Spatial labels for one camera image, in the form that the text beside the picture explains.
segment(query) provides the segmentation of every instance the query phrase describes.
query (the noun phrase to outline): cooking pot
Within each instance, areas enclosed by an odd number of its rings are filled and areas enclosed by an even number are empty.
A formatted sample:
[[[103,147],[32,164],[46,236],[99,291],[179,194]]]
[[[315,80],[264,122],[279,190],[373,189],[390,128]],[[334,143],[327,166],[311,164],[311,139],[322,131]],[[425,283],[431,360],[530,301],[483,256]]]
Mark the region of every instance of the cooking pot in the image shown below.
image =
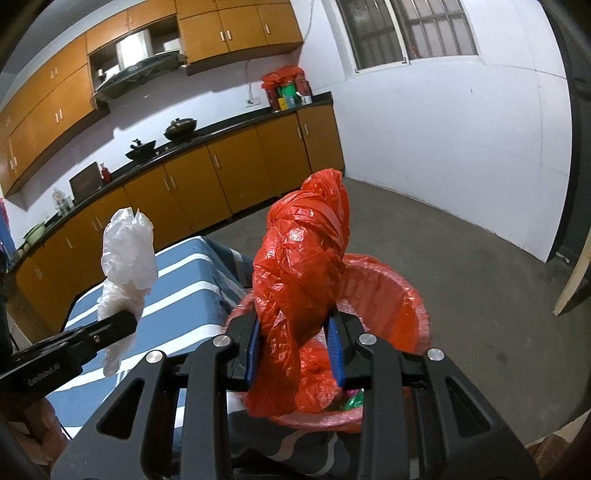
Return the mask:
[[[177,118],[170,122],[164,136],[171,141],[178,140],[192,134],[195,127],[197,127],[197,121],[194,118]]]

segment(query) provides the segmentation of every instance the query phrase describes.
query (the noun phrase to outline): kitchen counter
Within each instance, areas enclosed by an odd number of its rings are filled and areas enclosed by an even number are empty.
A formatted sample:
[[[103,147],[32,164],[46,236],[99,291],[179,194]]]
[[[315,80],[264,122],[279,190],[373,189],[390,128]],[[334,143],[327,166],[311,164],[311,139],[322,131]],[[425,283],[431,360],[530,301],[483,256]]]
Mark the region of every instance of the kitchen counter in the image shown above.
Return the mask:
[[[76,215],[78,212],[83,210],[84,208],[88,207],[91,203],[101,198],[103,195],[107,194],[109,191],[127,183],[128,181],[132,180],[134,177],[141,175],[142,173],[154,168],[155,166],[170,160],[171,158],[189,151],[193,150],[211,140],[214,140],[218,137],[222,137],[230,132],[236,131],[241,128],[249,127],[252,125],[259,124],[261,122],[265,122],[267,120],[291,115],[292,113],[300,110],[306,109],[309,107],[319,106],[319,105],[332,105],[333,98],[331,92],[321,93],[319,95],[313,96],[313,102],[309,105],[302,105],[296,108],[292,108],[289,110],[285,110],[282,112],[271,112],[271,108],[261,108],[258,110],[254,110],[252,112],[243,113],[242,115],[234,116],[232,118],[228,118],[226,120],[222,120],[215,124],[208,125],[206,127],[200,128],[196,130],[190,140],[184,142],[182,144],[176,144],[174,142],[169,142],[167,144],[162,145],[161,147],[156,148],[157,155],[143,163],[139,163],[136,161],[131,161],[128,164],[124,165],[118,170],[115,170],[112,173],[113,181],[109,184],[105,185],[104,187],[97,190],[94,194],[88,197],[83,202],[77,204],[74,209],[69,212],[67,215],[62,216],[59,220],[52,223],[46,231],[43,233],[43,236],[33,245],[31,248],[21,257],[19,258],[8,270],[9,273],[15,272],[23,260],[31,255],[40,245],[45,243],[49,237],[52,236],[53,233],[57,232],[70,218]]]

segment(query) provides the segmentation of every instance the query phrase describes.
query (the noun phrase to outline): gray floor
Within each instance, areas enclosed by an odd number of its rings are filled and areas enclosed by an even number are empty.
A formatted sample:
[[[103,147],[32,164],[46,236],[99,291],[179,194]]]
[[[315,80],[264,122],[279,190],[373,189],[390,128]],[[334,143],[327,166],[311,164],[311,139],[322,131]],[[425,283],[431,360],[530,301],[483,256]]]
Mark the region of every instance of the gray floor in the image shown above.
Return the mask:
[[[433,345],[450,355],[523,442],[591,406],[591,299],[579,295],[559,318],[551,312],[570,268],[556,260],[543,264],[415,200],[350,179],[345,185],[348,251],[377,257],[419,291]],[[266,214],[254,213],[211,237],[254,255]]]

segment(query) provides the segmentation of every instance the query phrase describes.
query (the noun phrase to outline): blue gripper pad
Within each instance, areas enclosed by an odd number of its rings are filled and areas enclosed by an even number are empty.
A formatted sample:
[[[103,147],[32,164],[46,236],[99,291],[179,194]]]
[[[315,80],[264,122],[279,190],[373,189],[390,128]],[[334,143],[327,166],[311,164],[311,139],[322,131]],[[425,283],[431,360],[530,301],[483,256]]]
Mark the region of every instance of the blue gripper pad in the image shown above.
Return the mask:
[[[329,350],[330,369],[332,370],[333,377],[336,380],[336,384],[343,388],[345,384],[345,365],[343,363],[343,348],[340,344],[339,332],[336,330],[335,319],[329,317],[328,328],[325,330],[326,334],[326,345]]]
[[[260,337],[259,333],[261,331],[261,322],[256,319],[255,326],[252,329],[251,340],[248,343],[248,351],[247,351],[247,362],[246,362],[246,375],[245,381],[248,384],[248,388],[252,387],[252,383],[256,378],[256,370],[258,367],[259,362],[259,352],[260,352]]]

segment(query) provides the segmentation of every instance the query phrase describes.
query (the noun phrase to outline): silver screw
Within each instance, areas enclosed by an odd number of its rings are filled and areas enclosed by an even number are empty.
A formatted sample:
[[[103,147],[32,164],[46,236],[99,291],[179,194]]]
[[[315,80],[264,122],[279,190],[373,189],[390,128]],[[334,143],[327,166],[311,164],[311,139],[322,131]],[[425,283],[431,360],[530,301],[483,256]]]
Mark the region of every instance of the silver screw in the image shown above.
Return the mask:
[[[439,348],[430,348],[427,351],[427,356],[434,362],[440,362],[445,358],[445,354]]]
[[[371,333],[362,333],[359,335],[359,343],[362,345],[373,345],[378,339]]]
[[[160,350],[152,350],[151,352],[148,352],[148,355],[146,355],[146,361],[149,364],[157,364],[162,360],[163,357],[164,355]]]
[[[228,335],[218,335],[213,339],[213,344],[215,346],[226,346],[230,345],[232,339]]]

